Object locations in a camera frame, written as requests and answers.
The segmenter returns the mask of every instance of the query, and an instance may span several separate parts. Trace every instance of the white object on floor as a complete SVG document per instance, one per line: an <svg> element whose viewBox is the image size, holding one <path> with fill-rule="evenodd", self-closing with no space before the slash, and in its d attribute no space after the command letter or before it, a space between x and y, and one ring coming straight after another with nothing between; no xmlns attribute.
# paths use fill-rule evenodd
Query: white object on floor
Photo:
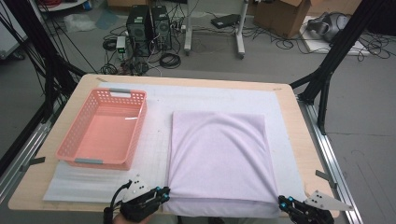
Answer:
<svg viewBox="0 0 396 224"><path fill-rule="evenodd" d="M148 111L134 154L132 170L129 171L131 173L100 169L91 171L85 168L87 172L90 171L89 175L92 177L74 179L69 176L83 175L84 170L81 169L84 168L78 169L60 162L46 193L46 201L108 203L115 190L128 182L137 171L153 188L165 186L172 114L176 110L203 109L264 114L278 193L292 195L299 201L306 199L282 112L274 92L109 82L101 83L100 87L142 90L148 94Z"/></svg>
<svg viewBox="0 0 396 224"><path fill-rule="evenodd" d="M309 52L314 53L328 53L330 50L329 43L324 41L320 35L315 33L315 31L307 31L306 26L309 20L313 20L316 17L306 16L304 23L300 28L300 36L303 40L306 49ZM347 55L359 55L361 52L363 55L369 55L370 52L361 44L361 42L356 41L355 45L349 51Z"/></svg>

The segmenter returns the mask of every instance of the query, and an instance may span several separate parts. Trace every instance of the wire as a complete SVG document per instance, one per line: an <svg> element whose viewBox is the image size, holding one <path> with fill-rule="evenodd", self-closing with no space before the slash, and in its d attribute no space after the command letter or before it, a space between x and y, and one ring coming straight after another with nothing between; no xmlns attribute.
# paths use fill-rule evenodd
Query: wire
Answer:
<svg viewBox="0 0 396 224"><path fill-rule="evenodd" d="M175 69L180 65L180 57L173 53L165 53L160 59L160 66L166 69Z"/></svg>
<svg viewBox="0 0 396 224"><path fill-rule="evenodd" d="M190 14L188 15L188 17L191 16L191 13L195 10L195 8L198 6L200 0L197 1L197 3L195 3L195 6L192 8L192 11L190 12Z"/></svg>

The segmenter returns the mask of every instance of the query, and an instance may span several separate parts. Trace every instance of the cloth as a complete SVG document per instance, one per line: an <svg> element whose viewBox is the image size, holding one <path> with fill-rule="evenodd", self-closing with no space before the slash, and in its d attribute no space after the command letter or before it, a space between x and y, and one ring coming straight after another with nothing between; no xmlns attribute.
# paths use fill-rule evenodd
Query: cloth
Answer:
<svg viewBox="0 0 396 224"><path fill-rule="evenodd" d="M168 185L176 215L278 217L264 115L174 112Z"/></svg>

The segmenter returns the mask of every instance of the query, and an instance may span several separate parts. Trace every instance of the gray floor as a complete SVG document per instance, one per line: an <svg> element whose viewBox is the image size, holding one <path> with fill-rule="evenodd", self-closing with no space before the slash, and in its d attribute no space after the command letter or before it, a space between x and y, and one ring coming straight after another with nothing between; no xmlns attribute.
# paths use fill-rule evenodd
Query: gray floor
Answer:
<svg viewBox="0 0 396 224"><path fill-rule="evenodd" d="M82 11L75 8L66 10L65 14L75 12ZM93 21L97 21L102 13L102 9L87 12ZM251 26L249 21L251 18L247 18L247 26ZM73 33L70 37L98 70L104 63L105 55L102 37L124 23L125 19L121 17L107 30ZM208 19L197 19L196 23L210 26ZM91 72L92 69L64 35L61 38L70 61ZM161 76L291 83L315 71L325 57L315 53L302 54L296 46L289 50L280 49L268 35L244 40L247 54L244 60L240 60L235 53L233 36L194 34L190 57L181 51L181 66L175 70L160 67ZM396 52L394 43L387 48ZM394 56L386 60L371 56L359 62L357 57L348 56L336 70L330 88L326 130L364 223L394 223L396 220L396 196L393 192L396 183L393 173L396 170L396 119L393 117L396 111L393 98L396 95L393 88L396 83L395 59ZM158 77L160 72L151 69L147 75ZM28 60L0 62L0 93L0 156L3 156L44 99ZM7 200L0 206L0 223L101 222L101 215L92 213L10 211ZM172 218L165 221L159 217L152 222L173 221ZM186 223L193 222L203 221L186 220ZM336 223L345 221L339 217Z"/></svg>

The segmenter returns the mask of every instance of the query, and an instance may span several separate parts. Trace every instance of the white sheet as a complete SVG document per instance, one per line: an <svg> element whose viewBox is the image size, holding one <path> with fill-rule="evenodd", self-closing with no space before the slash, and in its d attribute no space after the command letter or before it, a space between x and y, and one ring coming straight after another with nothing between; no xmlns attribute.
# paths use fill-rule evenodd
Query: white sheet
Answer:
<svg viewBox="0 0 396 224"><path fill-rule="evenodd" d="M147 92L148 113L132 167L147 180L150 186L165 185L174 111L204 109L219 112L260 113L265 115L267 121L268 144L271 148L278 193L292 195L297 200L306 198L279 104L273 92L108 82L101 83L100 86ZM116 188L109 188L108 184L114 179L106 176L102 178L106 183L85 178L70 179L67 185L64 184L63 180L72 173L82 175L82 172L84 170L60 162L49 184L45 200L108 203L107 195L113 195L120 186L114 183L114 186L117 185ZM95 172L101 175L103 170L95 170ZM123 173L123 177L120 177L121 184L128 181L128 176L133 175Z"/></svg>
<svg viewBox="0 0 396 224"><path fill-rule="evenodd" d="M176 111L171 145L171 200L165 211L192 217L278 217L264 115Z"/></svg>

